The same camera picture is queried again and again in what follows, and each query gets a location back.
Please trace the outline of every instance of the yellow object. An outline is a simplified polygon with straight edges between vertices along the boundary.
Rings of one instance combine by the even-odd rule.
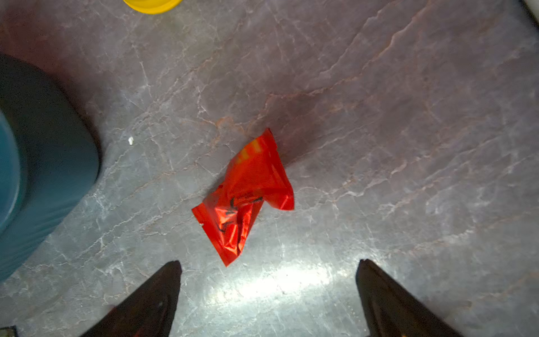
[[[160,14],[176,7],[182,0],[123,0],[129,7],[145,14]]]

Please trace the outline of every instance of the marble floor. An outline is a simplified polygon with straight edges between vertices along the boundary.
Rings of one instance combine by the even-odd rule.
[[[367,336],[358,261],[464,336],[539,333],[539,29],[510,0],[5,0],[0,50],[99,139],[95,187],[0,285],[77,336],[169,260],[171,336]],[[191,208],[269,127],[296,210],[225,268]]]

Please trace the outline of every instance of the teal container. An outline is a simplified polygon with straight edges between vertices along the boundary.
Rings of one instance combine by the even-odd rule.
[[[89,191],[98,170],[90,133],[52,79],[0,55],[0,282]]]

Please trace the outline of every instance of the red snack wrapper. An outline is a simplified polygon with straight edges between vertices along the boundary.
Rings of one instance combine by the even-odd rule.
[[[294,191],[270,129],[230,161],[223,184],[193,208],[225,266],[241,254],[264,201],[294,209]]]

